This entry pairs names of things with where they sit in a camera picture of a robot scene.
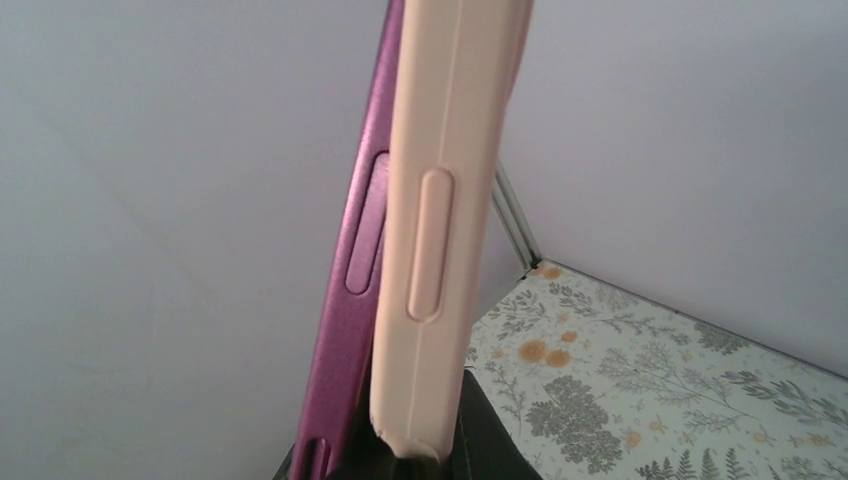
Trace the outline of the pink phone case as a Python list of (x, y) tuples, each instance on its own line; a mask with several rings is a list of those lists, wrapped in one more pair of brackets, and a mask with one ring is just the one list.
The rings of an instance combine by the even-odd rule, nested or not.
[(369, 417), (399, 458), (453, 448), (505, 114), (533, 5), (409, 1), (389, 148)]

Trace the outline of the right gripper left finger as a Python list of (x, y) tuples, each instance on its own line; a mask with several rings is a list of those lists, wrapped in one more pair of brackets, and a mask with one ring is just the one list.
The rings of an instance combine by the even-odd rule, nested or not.
[(397, 459), (374, 433), (368, 408), (364, 398), (353, 411), (351, 436), (341, 450), (327, 441), (295, 443), (272, 479), (397, 479)]

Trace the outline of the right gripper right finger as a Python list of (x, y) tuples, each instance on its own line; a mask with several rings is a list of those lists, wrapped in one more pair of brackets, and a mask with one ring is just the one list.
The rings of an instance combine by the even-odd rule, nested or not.
[(450, 456), (458, 480), (541, 480), (521, 454), (470, 370), (463, 384)]

